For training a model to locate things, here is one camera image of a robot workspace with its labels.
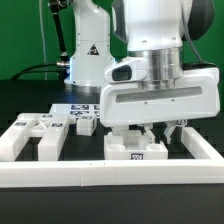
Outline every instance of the black surface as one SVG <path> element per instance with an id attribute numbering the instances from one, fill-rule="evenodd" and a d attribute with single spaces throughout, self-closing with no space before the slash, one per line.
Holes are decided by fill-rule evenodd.
<path id="1" fill-rule="evenodd" d="M 89 104 L 98 103 L 98 99 L 97 95 L 66 91 L 58 81 L 0 81 L 0 134 L 19 113 L 48 113 L 53 103 Z M 190 121 L 189 125 L 223 153 L 223 121 L 221 113 L 217 118 Z M 162 124 L 158 124 L 156 135 L 160 136 L 162 129 Z M 95 137 L 104 131 L 99 129 Z M 95 146 L 93 151 L 84 154 L 72 133 L 66 141 L 77 147 L 72 155 L 74 158 L 95 156 L 103 159 L 102 150 Z M 38 141 L 31 139 L 27 145 L 34 145 L 34 160 Z M 84 140 L 80 137 L 79 141 L 83 143 Z M 0 189 L 0 224 L 223 222 L 222 184 Z"/>

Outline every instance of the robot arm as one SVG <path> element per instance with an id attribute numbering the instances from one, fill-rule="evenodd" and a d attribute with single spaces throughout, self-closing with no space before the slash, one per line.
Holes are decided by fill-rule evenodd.
<path id="1" fill-rule="evenodd" d="M 197 9 L 199 2 L 206 13 Z M 105 70 L 109 84 L 103 89 L 100 102 L 101 122 L 105 126 L 195 119 L 219 112 L 218 69 L 184 71 L 182 66 L 182 13 L 189 21 L 190 32 L 195 30 L 191 27 L 196 27 L 190 21 L 194 21 L 197 13 L 199 17 L 204 15 L 203 29 L 199 32 L 203 35 L 214 17 L 212 3 L 212 0 L 114 2 L 115 33 L 127 42 L 128 57 Z"/>

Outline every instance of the black label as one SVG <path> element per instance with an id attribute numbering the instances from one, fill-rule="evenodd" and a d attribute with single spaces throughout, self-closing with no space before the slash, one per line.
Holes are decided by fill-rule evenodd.
<path id="1" fill-rule="evenodd" d="M 93 46 L 90 48 L 88 55 L 99 55 L 99 52 L 95 44 L 93 44 Z"/>
<path id="2" fill-rule="evenodd" d="M 52 124 L 52 127 L 54 127 L 54 128 L 61 128 L 62 126 L 63 126 L 62 123 L 53 123 Z"/>
<path id="3" fill-rule="evenodd" d="M 131 160 L 143 160 L 143 154 L 131 154 Z"/>
<path id="4" fill-rule="evenodd" d="M 17 126 L 17 127 L 24 127 L 24 126 L 26 126 L 26 122 L 16 122 L 15 123 L 15 126 Z"/>

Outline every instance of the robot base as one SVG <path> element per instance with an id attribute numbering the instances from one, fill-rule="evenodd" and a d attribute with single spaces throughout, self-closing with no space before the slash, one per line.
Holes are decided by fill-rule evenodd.
<path id="1" fill-rule="evenodd" d="M 79 93 L 97 93 L 100 94 L 101 86 L 79 86 L 76 84 L 65 83 L 67 90 L 79 92 Z"/>

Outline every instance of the qr code tag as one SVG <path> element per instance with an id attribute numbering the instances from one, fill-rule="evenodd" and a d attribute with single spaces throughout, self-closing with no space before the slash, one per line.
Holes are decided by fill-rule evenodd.
<path id="1" fill-rule="evenodd" d="M 52 127 L 54 127 L 54 128 L 61 128 L 62 126 L 63 126 L 62 123 L 53 123 L 52 124 Z"/>
<path id="2" fill-rule="evenodd" d="M 131 160 L 143 160 L 143 154 L 131 154 Z"/>
<path id="3" fill-rule="evenodd" d="M 27 124 L 26 122 L 16 122 L 15 126 L 16 127 L 24 127 L 24 126 L 26 126 L 26 124 Z"/>

